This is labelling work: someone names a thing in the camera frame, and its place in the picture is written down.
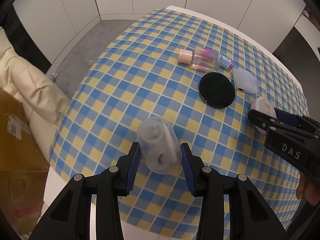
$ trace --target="human hand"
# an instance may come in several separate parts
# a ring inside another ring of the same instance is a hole
[[[296,189],[297,199],[301,199],[305,195],[306,200],[311,205],[316,206],[320,201],[320,185],[315,185],[312,182],[306,185],[306,176],[302,172],[299,172],[299,174],[299,185]]]

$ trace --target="cardboard box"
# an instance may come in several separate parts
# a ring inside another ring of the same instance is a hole
[[[22,104],[0,88],[0,208],[19,235],[36,226],[48,170]]]

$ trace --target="silver rivet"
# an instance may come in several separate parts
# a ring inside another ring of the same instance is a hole
[[[211,172],[211,168],[210,168],[209,166],[204,166],[204,167],[202,168],[202,171],[203,171],[203,172],[206,172],[206,173],[209,173],[209,172]]]
[[[82,179],[82,174],[76,174],[74,177],[73,177],[73,179],[74,180],[76,180],[76,181],[79,181],[79,180],[81,180]]]
[[[110,172],[117,172],[119,170],[119,168],[117,167],[117,166],[111,166],[110,168],[109,168],[109,171]]]
[[[247,179],[247,176],[244,174],[239,174],[238,178],[239,180],[245,181]]]

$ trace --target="black round disc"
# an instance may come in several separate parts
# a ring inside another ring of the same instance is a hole
[[[213,108],[221,109],[230,106],[235,100],[235,88],[223,74],[211,72],[205,74],[199,83],[202,99]]]

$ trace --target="checkered tablecloth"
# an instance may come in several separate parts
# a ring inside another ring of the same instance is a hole
[[[198,84],[204,73],[177,62],[179,49],[203,47],[232,57],[235,68],[255,75],[258,96],[284,111],[308,115],[302,91],[258,48],[200,18],[156,9],[118,36],[83,79],[55,135],[50,165],[65,180],[76,173],[99,174],[128,153],[142,120],[161,116],[206,165],[229,176],[246,174],[286,226],[299,203],[298,171],[265,149],[264,135],[249,123],[256,95],[237,91],[222,110],[203,103]],[[233,82],[230,72],[220,71]],[[160,175],[142,160],[132,192],[119,198],[119,210],[122,220],[137,227],[195,239],[201,202],[188,192],[181,167]],[[225,196],[225,238],[228,208]]]

